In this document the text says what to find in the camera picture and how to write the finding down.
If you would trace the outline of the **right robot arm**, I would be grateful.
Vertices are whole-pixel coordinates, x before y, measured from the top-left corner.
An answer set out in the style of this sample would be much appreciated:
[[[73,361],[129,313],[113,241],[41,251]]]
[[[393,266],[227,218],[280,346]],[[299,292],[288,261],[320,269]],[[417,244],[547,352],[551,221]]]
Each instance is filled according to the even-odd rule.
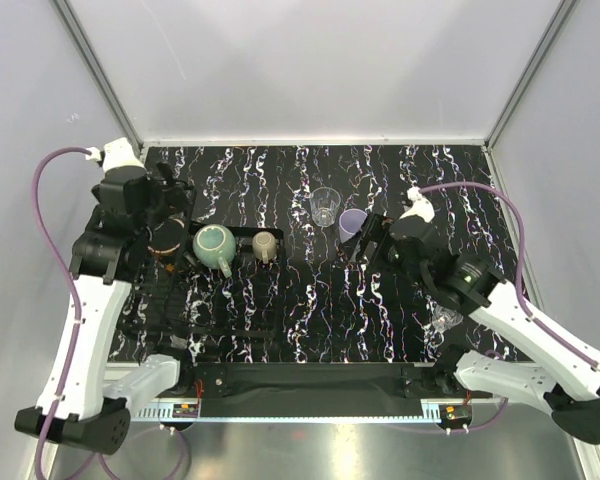
[[[515,285],[489,262],[452,253],[436,227],[414,215],[372,214],[342,251],[420,286],[437,305],[489,328],[530,359],[506,362],[451,345],[408,379],[408,396],[501,396],[549,415],[582,442],[600,444],[600,351],[518,299]]]

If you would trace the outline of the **black mug red inside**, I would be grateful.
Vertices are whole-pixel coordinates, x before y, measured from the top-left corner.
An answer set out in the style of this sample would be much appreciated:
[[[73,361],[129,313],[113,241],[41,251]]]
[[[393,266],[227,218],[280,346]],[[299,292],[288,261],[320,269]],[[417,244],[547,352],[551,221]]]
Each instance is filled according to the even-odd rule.
[[[183,235],[184,222],[179,218],[169,218],[154,230],[148,251],[159,260],[174,259]]]

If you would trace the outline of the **small beige mug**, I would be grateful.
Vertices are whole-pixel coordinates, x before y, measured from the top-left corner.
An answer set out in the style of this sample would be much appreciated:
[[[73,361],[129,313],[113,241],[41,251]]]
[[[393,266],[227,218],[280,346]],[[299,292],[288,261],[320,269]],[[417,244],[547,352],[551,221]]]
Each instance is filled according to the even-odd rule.
[[[263,263],[274,260],[277,256],[275,236],[268,231],[258,232],[252,238],[252,251],[254,256]]]

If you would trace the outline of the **green glazed ceramic mug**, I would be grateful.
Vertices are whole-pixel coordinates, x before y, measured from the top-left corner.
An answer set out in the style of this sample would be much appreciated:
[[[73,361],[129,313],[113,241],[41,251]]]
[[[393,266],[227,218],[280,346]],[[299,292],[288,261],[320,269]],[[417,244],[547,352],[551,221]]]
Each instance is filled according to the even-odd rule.
[[[225,278],[232,276],[231,265],[237,253],[237,243],[227,227],[219,224],[202,227],[194,236],[193,251],[205,267],[219,270]]]

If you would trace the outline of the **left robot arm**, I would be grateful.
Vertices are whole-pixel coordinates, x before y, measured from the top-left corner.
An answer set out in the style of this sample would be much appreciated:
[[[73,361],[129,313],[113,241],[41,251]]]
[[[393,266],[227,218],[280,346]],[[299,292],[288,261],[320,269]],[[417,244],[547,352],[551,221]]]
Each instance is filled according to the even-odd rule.
[[[17,412],[16,431],[56,444],[111,455],[133,415],[155,397],[189,394],[191,355],[161,347],[111,385],[104,374],[116,324],[149,256],[162,182],[144,166],[114,167],[92,190],[97,205],[72,247],[69,310],[47,384],[35,405]]]

